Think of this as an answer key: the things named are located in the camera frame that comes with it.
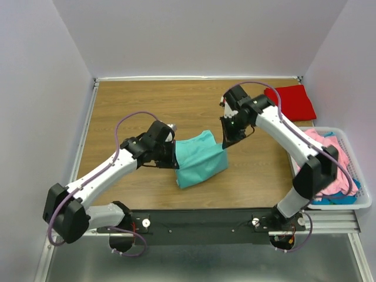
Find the teal t shirt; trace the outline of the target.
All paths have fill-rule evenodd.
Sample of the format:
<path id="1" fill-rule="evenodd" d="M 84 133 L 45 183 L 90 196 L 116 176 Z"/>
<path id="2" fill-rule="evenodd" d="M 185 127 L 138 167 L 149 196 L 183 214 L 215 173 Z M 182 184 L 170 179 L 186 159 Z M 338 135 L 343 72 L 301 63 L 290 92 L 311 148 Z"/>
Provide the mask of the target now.
<path id="1" fill-rule="evenodd" d="M 217 143 L 210 130 L 176 142 L 176 182 L 185 189 L 205 182 L 229 167 L 227 151 Z"/>

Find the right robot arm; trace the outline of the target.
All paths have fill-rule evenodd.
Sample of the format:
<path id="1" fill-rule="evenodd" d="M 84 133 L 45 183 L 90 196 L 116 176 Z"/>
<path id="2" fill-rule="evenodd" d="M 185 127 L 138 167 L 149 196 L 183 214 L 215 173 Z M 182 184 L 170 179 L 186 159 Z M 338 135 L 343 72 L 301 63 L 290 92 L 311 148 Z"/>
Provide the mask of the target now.
<path id="1" fill-rule="evenodd" d="M 224 108 L 224 115 L 220 117 L 223 148 L 245 139 L 247 127 L 259 127 L 276 140 L 300 168 L 286 196 L 268 214 L 254 220 L 255 226 L 284 230 L 297 213 L 337 178 L 338 150 L 307 136 L 287 120 L 266 95 L 251 98 L 240 85 L 222 96 L 220 106 Z"/>

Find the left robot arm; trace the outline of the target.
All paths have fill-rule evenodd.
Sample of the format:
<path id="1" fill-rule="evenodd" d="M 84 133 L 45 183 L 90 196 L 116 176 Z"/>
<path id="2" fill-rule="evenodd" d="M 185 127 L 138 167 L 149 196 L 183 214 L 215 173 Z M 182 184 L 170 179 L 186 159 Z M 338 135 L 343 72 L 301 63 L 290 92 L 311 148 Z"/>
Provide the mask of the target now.
<path id="1" fill-rule="evenodd" d="M 157 168 L 178 169 L 176 125 L 155 120 L 136 137 L 116 142 L 110 158 L 88 174 L 66 186 L 54 184 L 47 193 L 42 218 L 48 224 L 48 236 L 57 232 L 65 243 L 73 243 L 90 227 L 112 226 L 123 232 L 129 228 L 127 211 L 117 204 L 105 207 L 106 217 L 91 208 L 92 203 L 122 177 L 154 162 Z"/>

